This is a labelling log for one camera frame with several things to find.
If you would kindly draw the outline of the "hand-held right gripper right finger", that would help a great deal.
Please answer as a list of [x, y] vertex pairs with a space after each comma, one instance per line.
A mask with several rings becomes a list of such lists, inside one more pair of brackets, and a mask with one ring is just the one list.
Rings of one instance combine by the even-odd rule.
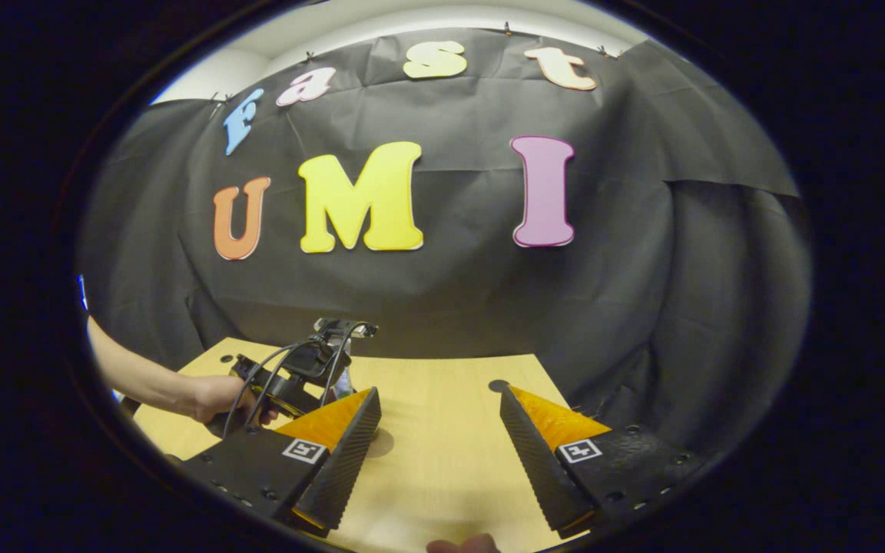
[[509, 384], [499, 393], [503, 426], [560, 538], [634, 525], [670, 504], [705, 465], [643, 425], [611, 428]]

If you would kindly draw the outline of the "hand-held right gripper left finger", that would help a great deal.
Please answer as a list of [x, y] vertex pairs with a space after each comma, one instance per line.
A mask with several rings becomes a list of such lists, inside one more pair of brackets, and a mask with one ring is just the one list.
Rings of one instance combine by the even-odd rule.
[[381, 419], [371, 386], [277, 429], [230, 431], [182, 466], [242, 510], [325, 538], [340, 527]]

